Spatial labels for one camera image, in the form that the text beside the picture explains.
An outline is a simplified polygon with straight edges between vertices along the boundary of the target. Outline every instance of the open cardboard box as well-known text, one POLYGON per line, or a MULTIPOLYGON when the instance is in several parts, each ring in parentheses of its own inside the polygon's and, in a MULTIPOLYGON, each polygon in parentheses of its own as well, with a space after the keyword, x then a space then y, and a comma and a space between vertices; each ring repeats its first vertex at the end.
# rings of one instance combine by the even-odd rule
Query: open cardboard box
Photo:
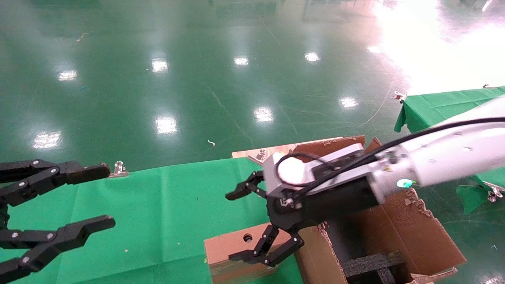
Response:
MULTIPOLYGON (((355 143, 363 145, 365 137, 298 145, 293 152, 324 156, 355 143)), ((374 138, 365 152, 380 145, 374 138)), ((455 274, 454 266, 466 262, 413 189, 389 196, 381 206, 328 220, 299 234, 305 245, 295 256, 305 284, 347 284, 340 264, 377 253, 400 251, 405 264, 393 273, 399 284, 437 281, 455 274)))

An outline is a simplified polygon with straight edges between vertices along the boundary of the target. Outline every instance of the green tablecloth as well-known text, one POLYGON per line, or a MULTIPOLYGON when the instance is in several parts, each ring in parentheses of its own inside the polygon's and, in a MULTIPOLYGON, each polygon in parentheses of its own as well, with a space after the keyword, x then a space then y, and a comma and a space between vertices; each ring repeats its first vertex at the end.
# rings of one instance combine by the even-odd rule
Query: green tablecloth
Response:
MULTIPOLYGON (((51 230, 104 214, 117 223, 15 283, 211 283, 204 240, 269 221, 264 199, 224 198, 258 169, 247 158, 167 166, 63 186, 10 207, 12 229, 51 230)), ((0 249, 0 261, 22 253, 0 249)), ((302 279, 291 256, 276 273, 251 283, 302 279)))
MULTIPOLYGON (((418 132, 447 118, 466 112, 505 93, 505 86, 408 96, 403 102, 394 130, 400 132, 406 124, 411 133, 418 132)), ((505 168, 491 170, 472 177, 484 186, 484 181, 505 187, 505 168)), ((458 186, 465 214, 487 200, 487 191, 478 186, 458 186)))

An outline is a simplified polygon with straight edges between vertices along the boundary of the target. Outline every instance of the box flap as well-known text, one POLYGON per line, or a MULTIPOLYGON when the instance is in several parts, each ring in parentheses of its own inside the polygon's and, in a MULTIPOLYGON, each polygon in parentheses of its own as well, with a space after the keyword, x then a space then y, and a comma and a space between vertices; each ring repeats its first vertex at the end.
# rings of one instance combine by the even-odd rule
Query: box flap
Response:
POLYGON ((466 262, 414 189, 386 198, 383 207, 412 255, 419 274, 433 275, 466 262))
POLYGON ((433 275, 466 262, 413 189, 389 196, 382 206, 357 217, 368 254, 400 250, 411 273, 433 275))
POLYGON ((382 146, 382 143, 379 141, 379 138, 377 137, 374 137, 372 139, 372 142, 370 142, 370 144, 368 144, 368 146, 365 148, 365 153, 370 153, 371 151, 379 148, 380 146, 382 146))
POLYGON ((329 238, 323 236, 326 232, 321 232, 314 226, 302 229, 298 233, 305 241, 305 245, 295 252, 304 283, 347 284, 329 238))
MULTIPOLYGON (((353 136, 353 137, 343 137, 332 140, 323 140, 323 141, 315 141, 312 143, 297 145, 293 152, 302 152, 302 153, 311 153, 317 155, 319 157, 323 157, 330 153, 333 153, 337 150, 343 149, 347 146, 351 146, 353 144, 360 143, 361 145, 365 144, 365 136, 353 136)), ((297 158, 302 160, 304 163, 311 161, 308 158, 297 158)))

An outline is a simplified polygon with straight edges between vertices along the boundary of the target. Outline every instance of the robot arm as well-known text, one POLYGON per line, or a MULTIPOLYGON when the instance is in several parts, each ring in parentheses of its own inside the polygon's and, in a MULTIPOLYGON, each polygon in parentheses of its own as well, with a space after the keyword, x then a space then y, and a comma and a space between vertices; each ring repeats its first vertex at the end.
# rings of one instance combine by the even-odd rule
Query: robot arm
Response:
POLYGON ((229 258, 273 267, 303 246, 300 229, 384 203, 388 195, 409 187, 402 180, 427 186, 505 166, 505 118, 500 117, 504 104, 505 97, 495 99, 368 155, 362 155, 360 144, 305 164, 294 158, 296 153, 271 155, 262 172, 253 173, 226 198, 249 193, 264 197, 272 228, 254 250, 229 258), (476 117, 487 118, 467 121, 476 117), (257 187, 262 180, 265 191, 257 187), (270 246, 265 244, 273 242, 278 229, 292 239, 268 255, 270 246))

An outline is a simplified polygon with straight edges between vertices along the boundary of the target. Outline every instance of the green floor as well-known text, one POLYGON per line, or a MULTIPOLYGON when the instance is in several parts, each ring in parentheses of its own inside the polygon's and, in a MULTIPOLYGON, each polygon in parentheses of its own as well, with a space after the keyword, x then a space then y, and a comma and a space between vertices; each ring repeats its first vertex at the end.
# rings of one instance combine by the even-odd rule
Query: green floor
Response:
MULTIPOLYGON (((503 85, 505 9, 485 3, 0 0, 0 162, 137 171, 391 141, 407 133, 393 131, 395 91, 503 85)), ((468 258, 442 282, 505 283, 503 202, 463 216, 455 184, 437 189, 419 194, 468 258)))

